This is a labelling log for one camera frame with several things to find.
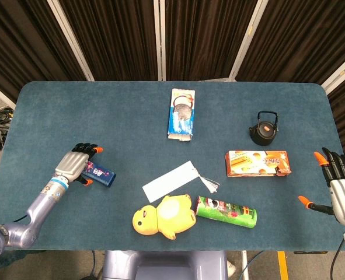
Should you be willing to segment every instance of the orange fingertip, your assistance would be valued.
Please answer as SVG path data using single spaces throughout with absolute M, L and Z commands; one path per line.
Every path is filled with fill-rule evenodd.
M 326 158 L 319 152 L 314 152 L 313 155 L 315 156 L 316 160 L 318 161 L 319 165 L 329 165 L 329 162 Z
M 103 148 L 102 147 L 95 147 L 93 149 L 96 151 L 96 153 L 102 153 L 103 152 Z
M 93 180 L 91 180 L 91 179 L 86 179 L 86 184 L 85 184 L 85 186 L 88 186 L 88 185 L 90 185 L 90 184 L 93 184 Z
M 308 199 L 305 198 L 304 196 L 301 196 L 301 195 L 300 195 L 300 196 L 298 197 L 298 199 L 299 199 L 299 201 L 302 202 L 303 205 L 306 206 L 307 209 L 309 208 L 309 205 L 310 205 L 310 204 L 313 204 L 312 201 L 308 200 Z

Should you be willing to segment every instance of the blue table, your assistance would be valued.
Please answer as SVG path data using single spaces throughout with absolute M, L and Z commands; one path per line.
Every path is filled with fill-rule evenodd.
M 196 91 L 191 142 L 167 139 L 173 88 Z M 268 150 L 288 152 L 288 177 L 227 178 L 228 150 L 262 150 L 248 128 L 257 112 L 279 113 Z M 72 183 L 46 220 L 33 249 L 53 250 L 333 250 L 344 227 L 298 201 L 330 199 L 315 150 L 341 152 L 323 89 L 310 83 L 32 82 L 21 91 L 0 163 L 0 223 L 25 214 L 64 154 L 78 142 L 104 147 L 93 161 L 117 173 L 111 188 Z M 254 229 L 197 217 L 170 241 L 133 230 L 134 212 L 148 204 L 142 186 L 191 160 L 219 182 L 210 194 L 195 179 L 172 192 L 256 208 Z

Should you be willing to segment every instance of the cylindrical can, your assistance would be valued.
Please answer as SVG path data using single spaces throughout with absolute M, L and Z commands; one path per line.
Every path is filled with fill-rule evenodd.
M 255 209 L 230 204 L 224 201 L 206 197 L 198 197 L 196 215 L 225 223 L 253 228 L 256 224 L 257 213 Z

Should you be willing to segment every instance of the orange snack box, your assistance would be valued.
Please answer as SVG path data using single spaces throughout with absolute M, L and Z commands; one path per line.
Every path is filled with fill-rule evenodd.
M 225 155 L 228 177 L 287 176 L 291 173 L 284 150 L 230 150 Z

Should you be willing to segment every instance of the floor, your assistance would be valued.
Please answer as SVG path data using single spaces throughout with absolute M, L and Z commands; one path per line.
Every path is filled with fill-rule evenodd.
M 248 260 L 257 252 L 249 251 Z M 295 255 L 286 252 L 288 278 L 290 280 L 325 280 L 329 279 L 330 263 L 334 252 L 327 254 Z M 96 251 L 96 275 L 100 272 L 104 251 Z M 228 251 L 228 260 L 237 267 L 230 280 L 239 279 L 241 274 L 241 252 Z M 90 251 L 45 251 L 29 254 L 24 259 L 15 261 L 0 270 L 0 280 L 79 280 L 90 274 L 93 257 Z M 275 251 L 266 251 L 249 267 L 250 279 L 280 279 L 278 255 Z M 345 280 L 345 251 L 339 254 L 334 266 L 334 279 Z

